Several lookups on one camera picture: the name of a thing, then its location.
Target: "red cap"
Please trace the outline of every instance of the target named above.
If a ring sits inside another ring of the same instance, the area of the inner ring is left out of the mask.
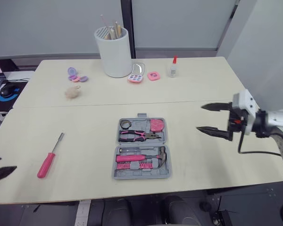
[[[174,56],[173,64],[176,64],[177,56]]]

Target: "fluffy pom pom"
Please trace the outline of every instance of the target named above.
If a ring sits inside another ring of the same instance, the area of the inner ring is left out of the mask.
[[[66,98],[73,99],[73,98],[76,98],[78,95],[80,95],[79,88],[80,86],[74,86],[74,87],[68,88],[65,92]]]

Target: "pen holder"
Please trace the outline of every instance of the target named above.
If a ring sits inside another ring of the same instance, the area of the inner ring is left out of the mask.
[[[132,71],[128,31],[122,27],[120,38],[114,40],[105,39],[107,34],[106,27],[101,27],[94,33],[104,72],[114,78],[125,77]]]

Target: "white glue bottle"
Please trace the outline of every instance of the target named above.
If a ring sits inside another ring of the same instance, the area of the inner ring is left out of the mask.
[[[172,63],[172,66],[171,66],[171,70],[170,70],[170,77],[171,78],[174,78],[176,76],[176,62],[177,62],[177,56],[174,56],[174,59],[173,59],[173,63]]]

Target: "mouse pad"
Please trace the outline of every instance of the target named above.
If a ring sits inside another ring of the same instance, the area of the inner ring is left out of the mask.
[[[11,82],[14,87],[13,93],[9,97],[2,97],[0,95],[0,112],[8,112],[13,108],[15,101],[24,89],[27,82]]]

